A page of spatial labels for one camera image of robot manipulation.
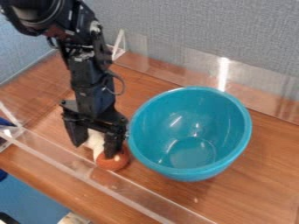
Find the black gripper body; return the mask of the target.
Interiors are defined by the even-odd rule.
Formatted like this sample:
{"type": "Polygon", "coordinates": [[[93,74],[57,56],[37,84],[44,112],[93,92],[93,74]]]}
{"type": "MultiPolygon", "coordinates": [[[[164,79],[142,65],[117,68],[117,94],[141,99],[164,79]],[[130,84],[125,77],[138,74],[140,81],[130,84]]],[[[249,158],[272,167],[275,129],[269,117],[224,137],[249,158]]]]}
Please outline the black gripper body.
{"type": "Polygon", "coordinates": [[[101,78],[96,83],[70,83],[73,100],[61,100],[61,117],[81,120],[88,129],[101,133],[124,133],[126,118],[116,110],[114,82],[112,78],[101,78]]]}

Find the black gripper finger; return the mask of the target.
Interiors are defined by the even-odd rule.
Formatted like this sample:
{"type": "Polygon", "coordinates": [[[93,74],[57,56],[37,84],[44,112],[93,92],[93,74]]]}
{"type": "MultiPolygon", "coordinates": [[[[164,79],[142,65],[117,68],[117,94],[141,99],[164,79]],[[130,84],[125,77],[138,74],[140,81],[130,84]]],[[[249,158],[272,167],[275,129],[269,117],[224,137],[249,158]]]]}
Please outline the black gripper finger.
{"type": "Polygon", "coordinates": [[[72,144],[76,147],[81,146],[86,142],[89,137],[88,127],[85,123],[81,120],[74,120],[68,117],[64,117],[62,121],[72,144]]]}
{"type": "Polygon", "coordinates": [[[122,154],[122,142],[125,140],[124,133],[106,132],[104,134],[104,155],[106,159],[112,159],[114,155],[122,154]]]}

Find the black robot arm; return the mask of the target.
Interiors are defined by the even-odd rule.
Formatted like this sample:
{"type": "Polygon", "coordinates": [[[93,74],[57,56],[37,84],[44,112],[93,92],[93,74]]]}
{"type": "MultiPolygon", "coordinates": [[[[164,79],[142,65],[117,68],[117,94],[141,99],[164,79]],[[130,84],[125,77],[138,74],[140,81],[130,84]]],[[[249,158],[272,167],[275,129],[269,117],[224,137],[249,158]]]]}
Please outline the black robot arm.
{"type": "Polygon", "coordinates": [[[114,108],[117,75],[93,10],[82,0],[0,0],[0,9],[21,34],[42,35],[60,51],[74,93],[60,102],[69,140],[81,146],[89,130],[102,133],[104,156],[112,158],[121,151],[126,118],[114,108]]]}

